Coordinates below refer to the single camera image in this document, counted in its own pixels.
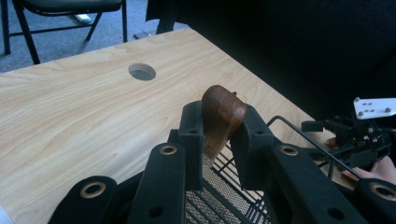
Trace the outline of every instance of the wooden table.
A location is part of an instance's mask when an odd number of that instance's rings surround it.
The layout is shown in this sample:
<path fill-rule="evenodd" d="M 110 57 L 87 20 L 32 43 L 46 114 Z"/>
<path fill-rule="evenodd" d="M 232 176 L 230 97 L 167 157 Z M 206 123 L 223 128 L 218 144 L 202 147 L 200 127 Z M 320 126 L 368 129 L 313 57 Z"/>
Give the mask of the wooden table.
<path fill-rule="evenodd" d="M 132 77 L 133 63 L 152 66 L 156 77 Z M 46 223 L 79 180 L 106 175 L 120 183 L 137 174 L 178 128 L 182 107 L 216 84 L 237 91 L 265 121 L 310 119 L 191 29 L 2 74 L 0 205 L 15 223 Z M 306 146 L 280 122 L 271 129 Z"/>

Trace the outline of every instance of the bolt hole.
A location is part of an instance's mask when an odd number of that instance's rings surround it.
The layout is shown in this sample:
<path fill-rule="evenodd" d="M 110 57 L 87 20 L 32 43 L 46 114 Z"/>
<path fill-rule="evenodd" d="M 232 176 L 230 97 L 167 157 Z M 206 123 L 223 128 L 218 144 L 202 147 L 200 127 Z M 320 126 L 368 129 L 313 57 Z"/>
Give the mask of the bolt hole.
<path fill-rule="evenodd" d="M 394 189 L 388 188 L 385 185 L 381 184 L 372 184 L 370 186 L 371 191 L 376 194 L 377 196 L 389 200 L 389 201 L 394 201 L 396 202 L 396 191 Z"/>
<path fill-rule="evenodd" d="M 103 182 L 92 182 L 82 188 L 79 195 L 82 198 L 91 199 L 101 195 L 106 189 L 106 184 Z"/>
<path fill-rule="evenodd" d="M 174 154 L 177 151 L 177 149 L 175 147 L 163 147 L 161 148 L 160 152 L 161 154 L 165 155 L 165 156 L 169 156 Z"/>
<path fill-rule="evenodd" d="M 280 151 L 288 156 L 296 156 L 298 154 L 298 150 L 291 147 L 282 147 Z"/>
<path fill-rule="evenodd" d="M 100 186 L 99 185 L 92 185 L 92 186 L 88 187 L 85 190 L 85 192 L 87 192 L 88 194 L 93 194 L 93 193 L 95 193 L 95 192 L 97 192 L 99 190 L 100 190 Z"/>
<path fill-rule="evenodd" d="M 155 205 L 148 210 L 148 216 L 155 218 L 163 215 L 163 207 L 159 205 Z"/>
<path fill-rule="evenodd" d="M 338 220 L 343 220 L 345 218 L 344 213 L 342 213 L 340 210 L 336 209 L 336 208 L 329 208 L 327 210 L 327 213 Z"/>
<path fill-rule="evenodd" d="M 262 130 L 256 130 L 253 133 L 257 134 L 257 135 L 264 134 L 264 132 Z"/>

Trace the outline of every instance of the chair leg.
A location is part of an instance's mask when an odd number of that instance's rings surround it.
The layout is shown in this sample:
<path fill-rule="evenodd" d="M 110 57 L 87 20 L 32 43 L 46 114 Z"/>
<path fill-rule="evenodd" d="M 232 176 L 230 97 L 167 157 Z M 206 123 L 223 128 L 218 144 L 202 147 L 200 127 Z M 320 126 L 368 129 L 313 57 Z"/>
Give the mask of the chair leg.
<path fill-rule="evenodd" d="M 126 0 L 122 0 L 122 36 L 123 36 L 123 42 L 126 43 L 128 42 L 128 20 L 127 20 L 127 6 L 126 6 Z"/>
<path fill-rule="evenodd" d="M 101 17 L 102 17 L 102 12 L 101 12 L 101 13 L 98 13 L 98 14 L 96 15 L 96 18 L 95 18 L 95 20 L 93 21 L 93 24 L 92 24 L 92 26 L 91 26 L 90 32 L 88 33 L 87 37 L 85 37 L 85 40 L 87 40 L 87 41 L 91 40 L 91 36 L 92 36 L 92 34 L 93 34 L 93 31 L 95 31 L 96 25 L 98 24 L 98 22 L 99 22 L 99 20 L 100 20 Z"/>
<path fill-rule="evenodd" d="M 38 59 L 37 50 L 35 49 L 35 42 L 33 41 L 32 33 L 30 32 L 29 25 L 27 24 L 26 17 L 23 13 L 23 6 L 21 6 L 18 1 L 13 0 L 12 2 L 14 3 L 15 12 L 17 13 L 18 20 L 20 21 L 22 32 L 25 37 L 27 47 L 29 48 L 33 63 L 39 64 L 40 60 Z"/>
<path fill-rule="evenodd" d="M 3 40 L 4 40 L 4 53 L 10 54 L 11 50 L 9 47 L 9 25 L 8 25 L 8 2 L 7 0 L 1 1 L 1 22 L 3 26 Z"/>

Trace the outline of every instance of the black fabric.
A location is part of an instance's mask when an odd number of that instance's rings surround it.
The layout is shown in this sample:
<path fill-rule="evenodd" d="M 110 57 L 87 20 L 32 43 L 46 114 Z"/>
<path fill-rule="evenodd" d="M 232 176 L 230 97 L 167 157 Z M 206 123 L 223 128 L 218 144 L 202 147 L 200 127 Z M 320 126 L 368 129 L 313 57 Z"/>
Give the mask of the black fabric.
<path fill-rule="evenodd" d="M 353 99 L 396 97 L 396 2 L 177 1 L 177 21 L 219 46 L 315 119 Z M 163 13 L 149 0 L 147 19 Z M 387 119 L 396 126 L 396 119 Z"/>
<path fill-rule="evenodd" d="M 31 11 L 60 12 L 108 12 L 120 9 L 121 0 L 17 0 Z"/>

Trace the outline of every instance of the brown object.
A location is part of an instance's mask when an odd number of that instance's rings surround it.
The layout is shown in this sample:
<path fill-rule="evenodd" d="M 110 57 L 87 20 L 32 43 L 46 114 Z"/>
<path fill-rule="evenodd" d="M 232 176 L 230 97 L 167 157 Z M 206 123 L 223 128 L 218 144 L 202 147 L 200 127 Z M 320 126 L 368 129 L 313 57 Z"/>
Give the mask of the brown object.
<path fill-rule="evenodd" d="M 202 97 L 205 155 L 214 160 L 242 124 L 248 107 L 222 86 L 210 87 Z"/>

